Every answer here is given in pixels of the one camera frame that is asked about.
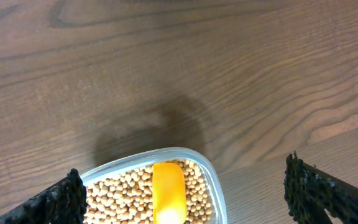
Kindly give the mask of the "clear plastic container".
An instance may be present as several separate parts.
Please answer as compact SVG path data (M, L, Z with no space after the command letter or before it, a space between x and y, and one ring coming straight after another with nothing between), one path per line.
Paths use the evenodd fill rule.
M193 161L200 166L209 190L209 198L213 204L214 212L211 215L210 223L227 224L226 203L218 175L207 158L202 154L185 147L166 147L145 151L121 159L105 163L96 167L83 175L81 179L83 185L88 186L97 181L103 180L113 174L121 174L142 166L149 166L159 162L172 161L174 159L184 159Z

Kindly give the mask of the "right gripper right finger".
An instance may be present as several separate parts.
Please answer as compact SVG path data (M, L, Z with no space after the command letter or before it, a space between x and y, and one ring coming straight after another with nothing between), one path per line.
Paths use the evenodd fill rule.
M284 199L289 216L302 224L358 224L358 188L337 179L298 158L294 152L286 158Z

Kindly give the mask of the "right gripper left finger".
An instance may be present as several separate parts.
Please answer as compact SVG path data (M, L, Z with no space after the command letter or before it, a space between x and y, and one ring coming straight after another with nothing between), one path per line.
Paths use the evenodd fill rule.
M76 169L0 216L0 224L82 224L87 211L86 187Z

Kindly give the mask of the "yellow measuring scoop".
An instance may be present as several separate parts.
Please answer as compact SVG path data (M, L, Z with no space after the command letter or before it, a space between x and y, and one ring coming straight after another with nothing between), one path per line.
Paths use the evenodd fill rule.
M152 198L155 224L185 223L185 178L179 165L171 162L154 164Z

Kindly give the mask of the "soybeans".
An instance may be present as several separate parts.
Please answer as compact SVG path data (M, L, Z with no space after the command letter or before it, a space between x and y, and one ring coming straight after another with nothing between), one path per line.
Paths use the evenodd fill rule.
M181 167L185 178L185 223L209 223L214 212L208 185L193 161L166 161ZM152 177L154 164L113 174L86 186L85 223L154 223Z

